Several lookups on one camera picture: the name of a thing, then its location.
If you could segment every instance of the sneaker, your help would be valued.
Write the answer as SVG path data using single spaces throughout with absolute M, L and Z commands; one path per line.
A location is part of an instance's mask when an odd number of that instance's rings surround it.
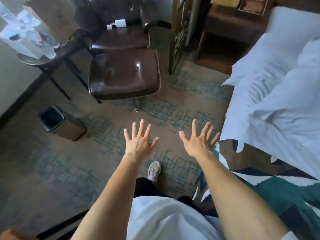
M 155 185 L 158 182 L 158 176 L 161 172 L 160 162 L 154 161 L 150 164 L 148 170 L 148 179 L 151 180 Z

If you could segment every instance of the hand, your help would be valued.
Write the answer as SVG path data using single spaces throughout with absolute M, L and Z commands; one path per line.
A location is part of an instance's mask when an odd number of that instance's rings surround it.
M 132 139 L 130 140 L 130 137 L 128 135 L 127 129 L 124 129 L 124 137 L 126 141 L 126 147 L 125 147 L 125 153 L 126 154 L 132 154 L 135 160 L 137 160 L 138 163 L 142 163 L 143 160 L 147 159 L 151 152 L 153 151 L 154 147 L 156 146 L 159 137 L 156 137 L 151 145 L 149 145 L 149 135 L 150 135 L 150 127 L 149 124 L 146 133 L 143 131 L 143 123 L 144 120 L 140 121 L 140 127 L 137 134 L 136 131 L 136 123 L 134 122 L 132 124 Z
M 210 142 L 213 129 L 214 127 L 210 126 L 210 122 L 207 122 L 202 129 L 201 135 L 197 136 L 197 121 L 194 119 L 192 121 L 192 134 L 190 141 L 186 139 L 186 135 L 182 130 L 179 131 L 179 136 L 183 142 L 184 148 L 190 157 L 194 157 L 198 160 L 204 153 L 212 151 L 212 148 L 220 135 L 220 133 L 217 133 L 214 139 Z

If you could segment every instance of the white shirt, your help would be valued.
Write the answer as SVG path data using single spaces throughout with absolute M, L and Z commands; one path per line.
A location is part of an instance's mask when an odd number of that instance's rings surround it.
M 225 239 L 218 218 L 203 216 L 175 199 L 140 196 L 133 199 L 127 240 Z M 297 240 L 289 232 L 282 240 Z

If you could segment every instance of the trash can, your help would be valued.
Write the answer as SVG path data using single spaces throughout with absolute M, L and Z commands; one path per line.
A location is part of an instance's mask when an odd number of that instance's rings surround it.
M 46 108 L 38 116 L 41 125 L 47 132 L 71 141 L 78 140 L 87 131 L 85 125 L 78 118 L 55 105 Z

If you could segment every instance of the person's left hand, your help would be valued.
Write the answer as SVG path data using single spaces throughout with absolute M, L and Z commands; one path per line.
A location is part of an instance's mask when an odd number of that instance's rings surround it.
M 138 133 L 136 132 L 136 123 L 134 122 L 132 124 L 132 139 L 130 139 L 127 129 L 124 129 L 124 137 L 126 141 L 125 153 L 132 154 L 132 156 L 135 160 L 137 160 L 138 163 L 142 163 L 143 160 L 147 159 L 150 156 L 159 140 L 159 137 L 156 137 L 151 145 L 149 145 L 148 141 L 151 125 L 148 125 L 146 133 L 144 133 L 143 123 L 144 120 L 141 120 Z

